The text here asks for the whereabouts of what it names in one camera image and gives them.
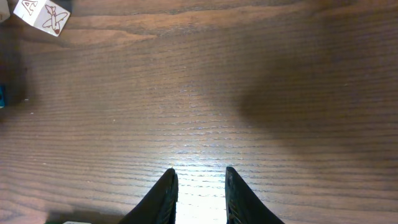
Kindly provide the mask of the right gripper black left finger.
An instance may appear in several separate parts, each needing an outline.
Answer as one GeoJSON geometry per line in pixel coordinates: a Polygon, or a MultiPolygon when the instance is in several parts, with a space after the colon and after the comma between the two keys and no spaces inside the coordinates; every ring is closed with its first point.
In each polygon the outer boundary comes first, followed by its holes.
{"type": "Polygon", "coordinates": [[[178,176],[167,169],[144,198],[119,224],[175,224],[178,201],[178,176]]]}

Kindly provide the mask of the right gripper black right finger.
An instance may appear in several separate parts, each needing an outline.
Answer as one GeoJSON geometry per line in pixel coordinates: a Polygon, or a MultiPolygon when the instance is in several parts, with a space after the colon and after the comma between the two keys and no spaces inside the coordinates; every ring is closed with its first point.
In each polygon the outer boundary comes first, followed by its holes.
{"type": "Polygon", "coordinates": [[[284,224],[233,167],[226,168],[225,199],[228,224],[284,224]]]}

